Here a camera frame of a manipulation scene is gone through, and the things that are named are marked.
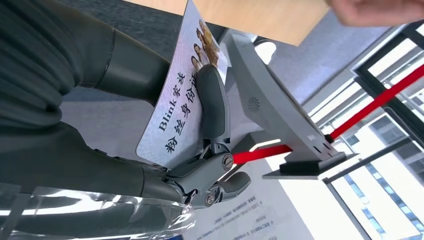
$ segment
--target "red barrier arm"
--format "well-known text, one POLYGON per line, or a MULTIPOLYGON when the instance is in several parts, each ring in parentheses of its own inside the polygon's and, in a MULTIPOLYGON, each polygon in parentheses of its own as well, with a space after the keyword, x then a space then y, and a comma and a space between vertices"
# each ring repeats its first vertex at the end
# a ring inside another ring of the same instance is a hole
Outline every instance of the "red barrier arm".
POLYGON ((287 145, 277 145, 267 148, 256 149, 252 152, 246 151, 241 153, 233 154, 234 164, 245 164, 250 161, 263 159, 278 154, 285 154, 291 152, 292 149, 287 145))
POLYGON ((377 108, 386 104, 388 101, 390 101, 390 99, 394 98, 402 90, 406 89, 408 86, 413 84, 415 81, 420 79, 422 76, 424 76, 424 65, 417 68, 415 71, 413 71, 411 74, 406 76, 400 82, 396 83, 390 89, 387 89, 384 92, 382 92, 380 95, 378 95, 374 99, 374 101, 372 101, 370 104, 368 104, 362 110, 360 110, 358 113, 353 115, 352 118, 347 120, 341 126, 336 128, 332 133, 330 133, 330 137, 332 138, 332 140, 335 140, 336 138, 338 138, 340 135, 342 135, 348 129, 350 129, 355 124, 357 124, 359 121, 361 121, 363 118, 365 118, 372 111, 374 111, 377 108))

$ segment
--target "black metal frame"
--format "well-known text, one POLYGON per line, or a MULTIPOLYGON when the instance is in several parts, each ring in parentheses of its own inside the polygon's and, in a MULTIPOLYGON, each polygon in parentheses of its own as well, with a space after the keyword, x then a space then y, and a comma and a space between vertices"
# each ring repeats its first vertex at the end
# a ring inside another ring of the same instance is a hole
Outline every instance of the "black metal frame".
MULTIPOLYGON (((358 75, 354 80, 368 93, 371 97, 375 98, 386 90, 383 83, 381 83, 377 76, 374 76, 368 70, 372 65, 382 59, 386 54, 393 50, 405 39, 410 39, 417 46, 424 50, 424 36, 417 32, 417 28, 424 24, 424 20, 409 24, 394 38, 392 38, 383 48, 378 50, 371 58, 365 61, 361 66, 354 70, 358 75)), ((343 201, 339 193, 334 188, 332 182, 342 178, 343 176, 371 163, 372 161, 383 157, 384 155, 395 151, 396 149, 410 143, 415 140, 421 147, 424 148, 424 123, 411 111, 406 105, 404 105, 398 98, 390 100, 385 106, 383 106, 385 112, 390 115, 409 135, 390 146, 374 153, 373 155, 361 160, 360 162, 346 168, 345 170, 329 177, 324 178, 322 181, 328 187, 330 192, 336 198, 344 212, 356 226, 362 237, 366 240, 370 240, 370 236, 365 231, 363 226, 359 223, 358 219, 353 215, 352 211, 343 201)))
MULTIPOLYGON (((368 70, 380 59, 402 41, 410 39, 424 50, 424 36, 417 32, 417 28, 424 24, 424 20, 414 22, 404 28, 397 36, 391 39, 383 48, 378 50, 371 58, 355 70, 358 75, 354 80, 373 98, 376 98, 386 90, 377 76, 368 70)), ((391 116, 421 147, 424 148, 424 122, 421 121, 411 110, 398 98, 393 98, 383 106, 383 109, 391 116)))

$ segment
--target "human hand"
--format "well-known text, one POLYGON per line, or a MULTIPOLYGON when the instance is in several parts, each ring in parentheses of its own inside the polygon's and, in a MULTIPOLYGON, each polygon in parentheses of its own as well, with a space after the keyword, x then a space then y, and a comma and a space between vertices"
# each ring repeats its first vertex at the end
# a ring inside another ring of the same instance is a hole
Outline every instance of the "human hand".
POLYGON ((340 22, 355 27, 383 27, 424 19, 424 0, 326 0, 340 22))

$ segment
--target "robotic finger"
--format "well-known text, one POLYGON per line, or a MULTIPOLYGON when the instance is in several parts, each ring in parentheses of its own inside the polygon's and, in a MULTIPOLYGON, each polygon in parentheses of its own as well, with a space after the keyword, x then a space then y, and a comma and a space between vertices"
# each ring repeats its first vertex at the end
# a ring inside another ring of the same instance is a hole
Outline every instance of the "robotic finger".
POLYGON ((184 202, 195 209, 235 198, 250 184, 245 172, 227 181, 217 181, 234 164, 230 153, 230 109, 218 70, 205 65, 197 74, 197 91, 203 108, 201 133, 205 142, 202 154, 167 173, 166 182, 182 194, 184 202))

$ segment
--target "ceiling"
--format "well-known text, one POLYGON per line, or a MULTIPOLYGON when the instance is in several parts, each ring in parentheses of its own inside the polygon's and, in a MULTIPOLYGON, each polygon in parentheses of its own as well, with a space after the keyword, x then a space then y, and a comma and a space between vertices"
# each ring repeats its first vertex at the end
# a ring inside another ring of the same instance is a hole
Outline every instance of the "ceiling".
POLYGON ((269 66, 302 104, 387 29, 343 26, 330 11, 300 46, 275 42, 269 66))

